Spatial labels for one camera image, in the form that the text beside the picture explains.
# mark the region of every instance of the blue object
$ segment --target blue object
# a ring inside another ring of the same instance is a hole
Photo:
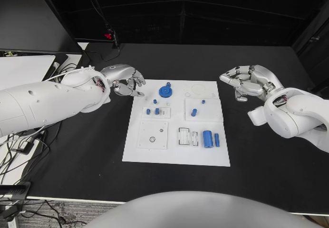
[[[191,114],[190,114],[190,116],[196,116],[196,108],[193,109],[193,111],[191,111]]]
[[[173,90],[170,88],[170,82],[165,83],[165,86],[163,86],[158,90],[158,95],[164,98],[167,98],[173,94]]]
[[[203,144],[204,144],[204,148],[213,147],[210,131],[203,131]]]
[[[215,145],[216,145],[216,147],[219,147],[219,136],[216,133],[215,133]]]

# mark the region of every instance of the computer monitor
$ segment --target computer monitor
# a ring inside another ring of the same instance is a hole
[[[50,0],[0,0],[0,50],[82,53]]]

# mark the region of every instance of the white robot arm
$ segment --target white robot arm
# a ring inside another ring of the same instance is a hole
[[[92,112],[109,102],[111,87],[121,96],[144,96],[134,90],[134,82],[138,86],[145,84],[141,73],[116,64],[99,72],[93,67],[72,70],[60,83],[43,81],[1,90],[0,137],[50,125],[77,112]]]
[[[238,66],[219,76],[235,88],[236,101],[256,96],[264,106],[248,112],[255,126],[268,123],[284,138],[304,138],[329,152],[329,101],[295,88],[284,88],[274,73],[259,65]]]

